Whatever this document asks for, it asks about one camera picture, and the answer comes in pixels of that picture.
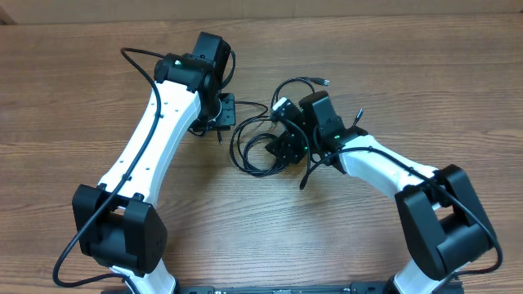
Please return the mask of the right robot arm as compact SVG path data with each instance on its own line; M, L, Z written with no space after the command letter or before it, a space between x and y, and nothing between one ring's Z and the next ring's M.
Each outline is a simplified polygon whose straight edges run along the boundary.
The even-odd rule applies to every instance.
M366 130L346 127L326 91L294 104L274 96L269 119L284 133L266 147L285 163L308 159L301 187L321 165L357 177L397 207L409 263L380 293L462 293L460 278L488 274L503 261L494 228L467 173L416 163L381 145Z

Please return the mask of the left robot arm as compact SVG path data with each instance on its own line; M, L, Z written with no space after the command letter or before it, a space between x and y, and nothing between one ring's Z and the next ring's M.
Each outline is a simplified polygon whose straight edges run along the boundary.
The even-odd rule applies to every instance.
M72 206L77 233L67 246L107 267L130 293L174 293L163 262L168 231L156 211L163 178L186 133L204 136L235 125L235 98L223 88L235 59L220 36L202 32L184 55L159 55L150 100L118 161L95 187L80 185Z

